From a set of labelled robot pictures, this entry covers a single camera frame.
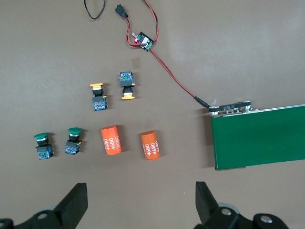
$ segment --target orange battery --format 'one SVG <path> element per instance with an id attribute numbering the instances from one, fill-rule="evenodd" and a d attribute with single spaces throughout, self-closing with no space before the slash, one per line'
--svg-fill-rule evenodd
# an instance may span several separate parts
<path id="1" fill-rule="evenodd" d="M 106 153 L 108 155 L 115 155 L 122 152 L 119 133 L 116 125 L 102 128 L 101 133 L 104 140 Z"/>
<path id="2" fill-rule="evenodd" d="M 155 131 L 147 131 L 141 133 L 141 140 L 145 158 L 147 160 L 155 160 L 160 157 L 160 151 Z"/>

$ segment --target black electrical connector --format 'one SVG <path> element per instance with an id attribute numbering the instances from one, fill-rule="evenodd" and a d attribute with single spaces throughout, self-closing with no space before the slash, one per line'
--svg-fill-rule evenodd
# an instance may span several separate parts
<path id="1" fill-rule="evenodd" d="M 206 108 L 209 108 L 209 107 L 210 107 L 209 104 L 207 104 L 205 101 L 203 101 L 202 99 L 198 98 L 197 96 L 195 96 L 194 99 L 195 99 L 198 103 L 200 103 L 202 106 L 204 106 L 204 107 L 206 107 Z"/>
<path id="2" fill-rule="evenodd" d="M 124 7 L 121 4 L 116 6 L 115 11 L 118 14 L 120 14 L 123 18 L 128 18 L 126 10 L 124 9 Z"/>

